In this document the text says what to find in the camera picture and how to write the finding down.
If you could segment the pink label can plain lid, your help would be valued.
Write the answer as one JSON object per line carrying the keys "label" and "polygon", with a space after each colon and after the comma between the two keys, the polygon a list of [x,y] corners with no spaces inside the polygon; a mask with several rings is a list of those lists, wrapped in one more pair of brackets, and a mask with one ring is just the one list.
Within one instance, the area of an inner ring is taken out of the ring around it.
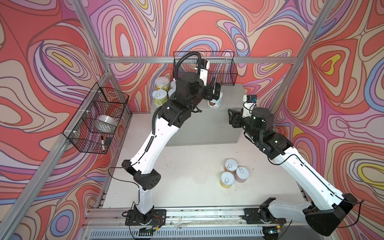
{"label": "pink label can plain lid", "polygon": [[176,89],[172,88],[168,91],[168,97],[169,99],[171,98],[171,96],[176,92]]}

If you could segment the yellow orange label can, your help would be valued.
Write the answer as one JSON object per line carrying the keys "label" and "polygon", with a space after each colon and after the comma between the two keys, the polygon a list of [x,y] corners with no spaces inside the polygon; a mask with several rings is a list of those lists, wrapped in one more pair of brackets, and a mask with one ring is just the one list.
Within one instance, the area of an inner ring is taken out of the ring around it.
{"label": "yellow orange label can", "polygon": [[168,92],[170,90],[170,80],[167,77],[158,77],[155,79],[155,88],[156,90],[165,90]]}

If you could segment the green label can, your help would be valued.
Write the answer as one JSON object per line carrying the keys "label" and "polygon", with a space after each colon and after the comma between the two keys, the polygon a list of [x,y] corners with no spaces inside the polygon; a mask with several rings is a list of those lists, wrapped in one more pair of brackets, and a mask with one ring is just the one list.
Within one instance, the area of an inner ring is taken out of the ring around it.
{"label": "green label can", "polygon": [[153,101],[156,107],[162,106],[168,100],[168,92],[161,89],[153,91],[152,93]]}

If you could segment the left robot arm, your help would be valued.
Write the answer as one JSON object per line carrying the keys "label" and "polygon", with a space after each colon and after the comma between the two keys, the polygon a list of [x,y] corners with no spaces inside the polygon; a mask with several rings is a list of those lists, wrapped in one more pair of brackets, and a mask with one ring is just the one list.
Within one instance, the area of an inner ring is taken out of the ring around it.
{"label": "left robot arm", "polygon": [[139,199],[134,211],[146,217],[154,208],[152,189],[159,183],[161,175],[154,169],[155,162],[171,137],[182,127],[193,113],[199,113],[202,100],[217,100],[221,85],[212,78],[208,85],[198,73],[185,72],[176,78],[176,90],[158,107],[152,118],[152,131],[137,154],[122,163],[139,186]]}

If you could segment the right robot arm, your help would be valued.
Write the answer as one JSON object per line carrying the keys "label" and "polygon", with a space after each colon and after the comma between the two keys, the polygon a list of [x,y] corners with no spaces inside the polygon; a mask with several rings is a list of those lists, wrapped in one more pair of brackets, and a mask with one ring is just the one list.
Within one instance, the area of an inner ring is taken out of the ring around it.
{"label": "right robot arm", "polygon": [[228,110],[229,124],[241,128],[253,145],[267,156],[274,166],[281,166],[309,195],[310,201],[288,203],[270,197],[260,206],[257,219],[271,223],[289,219],[306,223],[323,236],[330,236],[354,208],[361,206],[352,194],[344,194],[325,180],[299,153],[284,135],[274,131],[274,115],[266,108],[254,108],[250,114]]}

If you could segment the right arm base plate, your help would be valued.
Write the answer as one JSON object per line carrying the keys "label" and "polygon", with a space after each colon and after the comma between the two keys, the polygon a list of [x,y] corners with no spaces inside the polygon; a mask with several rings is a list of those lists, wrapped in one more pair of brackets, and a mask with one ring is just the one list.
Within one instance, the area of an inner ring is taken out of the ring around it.
{"label": "right arm base plate", "polygon": [[278,224],[284,225],[287,223],[286,219],[277,219],[272,216],[272,214],[265,209],[260,208],[245,208],[244,215],[242,219],[247,222],[247,224]]}

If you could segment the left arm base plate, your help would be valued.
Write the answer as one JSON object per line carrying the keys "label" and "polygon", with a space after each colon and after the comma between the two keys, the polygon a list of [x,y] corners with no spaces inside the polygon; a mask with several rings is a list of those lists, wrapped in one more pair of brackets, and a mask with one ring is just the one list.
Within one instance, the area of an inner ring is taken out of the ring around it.
{"label": "left arm base plate", "polygon": [[152,209],[147,214],[142,214],[134,208],[129,210],[126,215],[126,226],[152,226],[161,227],[166,223],[166,209]]}

